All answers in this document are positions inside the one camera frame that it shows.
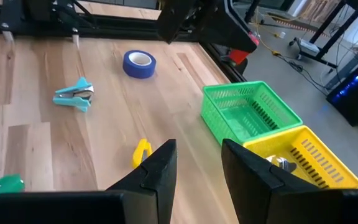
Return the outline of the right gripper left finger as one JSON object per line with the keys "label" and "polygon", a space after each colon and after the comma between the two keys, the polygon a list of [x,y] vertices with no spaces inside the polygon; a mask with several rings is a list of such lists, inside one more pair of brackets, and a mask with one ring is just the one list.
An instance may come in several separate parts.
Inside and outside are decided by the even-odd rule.
{"label": "right gripper left finger", "polygon": [[125,224],[169,224],[177,183],[177,141],[169,139],[108,189],[120,195]]}

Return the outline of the green mini stapler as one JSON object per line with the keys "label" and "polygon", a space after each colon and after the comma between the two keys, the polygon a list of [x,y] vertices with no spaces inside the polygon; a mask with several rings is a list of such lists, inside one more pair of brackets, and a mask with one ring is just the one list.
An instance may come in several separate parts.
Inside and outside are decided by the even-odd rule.
{"label": "green mini stapler", "polygon": [[0,178],[0,194],[18,193],[25,189],[24,181],[19,174],[6,175]]}

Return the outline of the green plastic basket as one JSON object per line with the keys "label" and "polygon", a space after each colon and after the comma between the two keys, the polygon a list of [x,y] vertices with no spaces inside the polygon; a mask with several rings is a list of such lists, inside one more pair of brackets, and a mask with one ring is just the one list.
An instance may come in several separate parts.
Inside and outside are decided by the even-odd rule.
{"label": "green plastic basket", "polygon": [[204,86],[201,117],[218,143],[243,144],[303,124],[263,81]]}

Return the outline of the black aluminium table frame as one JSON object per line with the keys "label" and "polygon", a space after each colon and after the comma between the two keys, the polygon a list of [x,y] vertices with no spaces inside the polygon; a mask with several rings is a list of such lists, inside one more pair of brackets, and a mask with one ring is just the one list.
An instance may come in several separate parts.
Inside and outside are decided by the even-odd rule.
{"label": "black aluminium table frame", "polygon": [[73,31],[55,26],[9,31],[0,27],[0,34],[7,39],[24,35],[161,40],[168,44],[173,41],[197,42],[231,82],[244,82],[245,79],[229,59],[230,51],[254,52],[257,48],[249,37],[252,31],[247,21],[234,10],[232,0],[167,0],[156,20],[92,15],[96,19],[96,28],[80,26],[78,31]]}

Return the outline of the dark blue tape roll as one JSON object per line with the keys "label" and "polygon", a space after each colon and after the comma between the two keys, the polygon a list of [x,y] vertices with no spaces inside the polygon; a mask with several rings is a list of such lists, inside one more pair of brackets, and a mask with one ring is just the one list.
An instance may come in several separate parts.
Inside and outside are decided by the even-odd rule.
{"label": "dark blue tape roll", "polygon": [[124,54],[122,68],[124,72],[133,78],[150,78],[157,65],[153,55],[141,50],[130,50]]}

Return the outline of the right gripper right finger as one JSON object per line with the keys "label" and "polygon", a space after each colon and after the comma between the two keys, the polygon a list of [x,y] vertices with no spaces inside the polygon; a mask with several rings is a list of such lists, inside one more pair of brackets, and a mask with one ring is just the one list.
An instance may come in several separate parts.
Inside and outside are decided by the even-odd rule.
{"label": "right gripper right finger", "polygon": [[317,186],[224,139],[221,160],[240,224],[341,224],[340,193]]}

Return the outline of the yellow mini stapler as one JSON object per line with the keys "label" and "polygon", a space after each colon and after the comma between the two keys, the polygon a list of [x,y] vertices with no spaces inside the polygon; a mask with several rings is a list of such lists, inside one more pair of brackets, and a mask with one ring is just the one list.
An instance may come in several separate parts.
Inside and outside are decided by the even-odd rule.
{"label": "yellow mini stapler", "polygon": [[143,138],[139,141],[132,155],[132,167],[135,169],[152,154],[151,143]]}

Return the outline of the black metal stand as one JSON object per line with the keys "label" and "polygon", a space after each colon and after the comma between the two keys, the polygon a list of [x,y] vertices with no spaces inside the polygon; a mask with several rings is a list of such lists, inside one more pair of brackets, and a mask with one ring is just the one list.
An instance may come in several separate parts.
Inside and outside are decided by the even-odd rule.
{"label": "black metal stand", "polygon": [[[351,8],[354,9],[354,12],[350,15],[350,17],[341,25],[335,34],[327,41],[323,48],[316,46],[314,43],[318,40],[318,38],[323,34],[325,29],[330,25],[330,23],[337,16],[339,11],[348,4]],[[297,55],[297,60],[302,57],[310,58],[319,63],[328,65],[329,67],[336,69],[337,65],[325,60],[323,57],[328,53],[329,49],[334,45],[334,43],[339,40],[345,34],[345,31],[350,27],[350,25],[358,18],[358,0],[339,0],[338,5],[332,10],[328,18],[321,24],[319,29],[315,32],[314,36],[309,41],[306,41],[308,45],[314,45],[317,48],[317,52],[313,52],[312,50],[308,50],[304,45],[301,44],[301,38],[295,37],[293,40],[289,42],[289,46],[296,44],[298,46],[299,52]]]}

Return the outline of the grey floor box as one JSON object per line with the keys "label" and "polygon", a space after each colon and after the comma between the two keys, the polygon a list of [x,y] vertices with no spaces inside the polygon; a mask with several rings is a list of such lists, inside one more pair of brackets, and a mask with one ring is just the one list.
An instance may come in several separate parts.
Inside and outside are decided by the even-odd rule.
{"label": "grey floor box", "polygon": [[299,48],[298,58],[304,57],[315,57],[319,54],[320,49],[315,45],[307,40],[301,39],[299,37],[295,37],[293,39],[294,43],[297,44]]}

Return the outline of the teal staple remover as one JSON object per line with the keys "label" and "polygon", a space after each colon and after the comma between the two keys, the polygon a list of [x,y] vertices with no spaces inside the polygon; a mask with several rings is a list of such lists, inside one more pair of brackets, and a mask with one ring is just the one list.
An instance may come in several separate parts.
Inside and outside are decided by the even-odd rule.
{"label": "teal staple remover", "polygon": [[81,77],[75,85],[55,91],[52,101],[56,105],[72,106],[82,112],[87,112],[93,95],[93,85],[88,83],[86,78]]}

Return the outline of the red object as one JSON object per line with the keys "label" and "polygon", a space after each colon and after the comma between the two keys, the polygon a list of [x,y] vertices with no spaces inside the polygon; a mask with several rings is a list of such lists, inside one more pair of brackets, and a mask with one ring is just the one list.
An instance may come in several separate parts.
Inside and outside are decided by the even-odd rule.
{"label": "red object", "polygon": [[[249,32],[249,37],[251,38],[251,40],[256,46],[259,45],[259,38],[255,36],[253,32]],[[240,65],[242,62],[245,61],[245,59],[251,53],[252,51],[245,52],[245,51],[233,49],[230,51],[228,57],[232,62],[234,62],[235,65]]]}

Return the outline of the yellow plastic basket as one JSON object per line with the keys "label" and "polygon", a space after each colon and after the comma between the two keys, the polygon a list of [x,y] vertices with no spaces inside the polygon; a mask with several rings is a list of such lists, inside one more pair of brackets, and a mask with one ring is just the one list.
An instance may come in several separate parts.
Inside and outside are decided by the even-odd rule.
{"label": "yellow plastic basket", "polygon": [[245,142],[243,146],[266,159],[276,155],[296,163],[291,174],[321,189],[358,189],[358,178],[307,126]]}

